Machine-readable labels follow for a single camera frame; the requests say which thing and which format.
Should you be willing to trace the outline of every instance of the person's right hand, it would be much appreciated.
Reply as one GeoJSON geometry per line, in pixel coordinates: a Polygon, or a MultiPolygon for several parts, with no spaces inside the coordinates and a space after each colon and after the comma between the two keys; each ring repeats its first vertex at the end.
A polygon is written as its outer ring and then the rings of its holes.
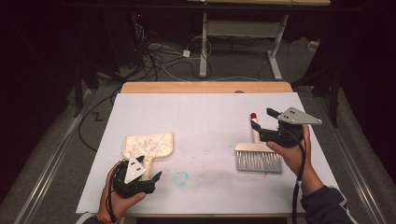
{"type": "MultiPolygon", "coordinates": [[[[305,166],[302,178],[301,189],[303,195],[308,195],[323,187],[323,183],[312,167],[311,163],[311,136],[309,133],[308,125],[303,125],[304,130],[304,140],[301,141],[301,145],[305,147],[305,166]]],[[[274,152],[281,155],[285,163],[289,168],[298,175],[300,173],[300,167],[302,162],[302,152],[299,146],[295,147],[282,147],[275,142],[267,142],[267,146],[271,148],[274,152]]]]}
{"type": "MultiPolygon", "coordinates": [[[[112,188],[112,186],[109,186],[108,183],[109,183],[110,178],[112,178],[111,174],[113,173],[113,171],[117,168],[117,166],[119,164],[120,164],[120,161],[117,162],[117,164],[115,164],[114,167],[107,174],[105,187],[103,188],[102,196],[100,199],[99,211],[97,213],[98,216],[103,217],[107,221],[110,221],[111,218],[110,218],[110,214],[107,212],[107,209],[106,209],[106,199],[108,197],[108,188],[112,188]]],[[[135,205],[136,203],[139,203],[146,197],[146,193],[140,192],[131,198],[124,199],[119,194],[112,191],[110,196],[111,196],[111,203],[112,203],[114,216],[116,217],[117,220],[120,220],[120,218],[122,218],[124,216],[124,214],[128,208],[135,205]]]]}
{"type": "MultiPolygon", "coordinates": [[[[311,165],[311,138],[309,133],[308,125],[303,125],[304,139],[301,141],[301,145],[305,147],[305,168],[311,165]]],[[[281,155],[285,160],[285,163],[289,168],[296,174],[300,172],[302,153],[300,147],[296,145],[295,147],[282,147],[275,142],[267,142],[266,144],[274,152],[281,155]]]]}

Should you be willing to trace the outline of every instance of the standing desk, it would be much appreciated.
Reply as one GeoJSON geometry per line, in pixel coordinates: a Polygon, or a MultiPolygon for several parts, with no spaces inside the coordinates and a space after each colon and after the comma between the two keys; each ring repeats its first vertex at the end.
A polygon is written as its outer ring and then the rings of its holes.
{"type": "MultiPolygon", "coordinates": [[[[126,216],[289,217],[295,175],[284,163],[280,175],[238,172],[234,147],[252,142],[250,113],[258,115],[262,127],[274,130],[277,120],[265,114],[266,107],[280,111],[290,106],[304,110],[286,82],[125,83],[77,213],[97,212],[106,174],[122,160],[125,136],[172,133],[172,154],[152,164],[154,175],[163,172],[154,193],[126,216]]],[[[324,183],[337,187],[311,132],[313,165],[324,183]]],[[[300,205],[298,212],[304,212],[300,205]]]]}
{"type": "MultiPolygon", "coordinates": [[[[253,4],[253,5],[285,5],[285,6],[328,6],[330,0],[189,0],[192,2],[227,3],[227,4],[253,4]]],[[[283,32],[286,28],[289,15],[283,15],[280,22],[257,22],[257,21],[213,21],[207,18],[207,13],[203,17],[202,49],[200,60],[200,77],[206,77],[207,64],[207,36],[227,35],[227,36],[252,36],[252,37],[274,37],[273,48],[267,51],[268,61],[271,65],[275,80],[282,80],[279,66],[276,61],[277,50],[282,40],[283,32]]]]}

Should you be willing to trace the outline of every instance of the person's left hand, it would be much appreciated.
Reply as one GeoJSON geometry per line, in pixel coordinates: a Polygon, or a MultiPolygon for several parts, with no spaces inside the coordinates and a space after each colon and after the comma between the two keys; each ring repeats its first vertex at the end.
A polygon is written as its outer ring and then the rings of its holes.
{"type": "MultiPolygon", "coordinates": [[[[108,182],[111,178],[111,174],[113,173],[113,171],[117,168],[117,166],[119,164],[120,164],[120,161],[117,162],[117,164],[115,164],[114,167],[107,174],[106,184],[102,191],[102,196],[101,196],[100,205],[99,205],[99,211],[97,213],[98,216],[103,217],[103,218],[107,219],[108,221],[111,221],[111,219],[110,219],[110,214],[107,212],[107,209],[106,209],[106,198],[108,195],[108,188],[112,188],[112,186],[108,185],[108,182]]],[[[120,220],[120,218],[122,218],[124,216],[124,214],[128,208],[130,208],[131,206],[133,206],[136,203],[139,203],[145,197],[146,197],[146,193],[140,192],[140,193],[137,193],[136,195],[132,196],[131,198],[124,199],[118,193],[112,192],[111,193],[111,203],[112,203],[112,208],[113,208],[113,214],[116,217],[116,219],[120,220]]]]}

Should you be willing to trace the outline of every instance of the blue stain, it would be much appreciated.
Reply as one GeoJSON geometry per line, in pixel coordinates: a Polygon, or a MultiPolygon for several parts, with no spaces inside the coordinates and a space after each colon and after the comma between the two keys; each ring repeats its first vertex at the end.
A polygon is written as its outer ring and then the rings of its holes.
{"type": "Polygon", "coordinates": [[[186,172],[177,172],[174,178],[175,184],[179,187],[184,187],[189,179],[189,175],[186,172]]]}

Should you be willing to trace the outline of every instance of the white paper sheet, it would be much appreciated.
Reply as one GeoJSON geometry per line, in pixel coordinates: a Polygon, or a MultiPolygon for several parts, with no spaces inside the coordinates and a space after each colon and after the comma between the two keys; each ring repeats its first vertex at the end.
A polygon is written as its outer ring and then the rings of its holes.
{"type": "MultiPolygon", "coordinates": [[[[127,93],[119,94],[92,165],[77,213],[97,212],[106,174],[119,160],[125,136],[174,135],[174,151],[152,164],[163,171],[153,194],[127,211],[133,216],[268,215],[291,213],[296,176],[238,172],[234,147],[251,143],[250,114],[275,130],[271,107],[303,110],[297,93],[127,93]]],[[[322,181],[337,187],[311,129],[312,163],[322,181]]]]}

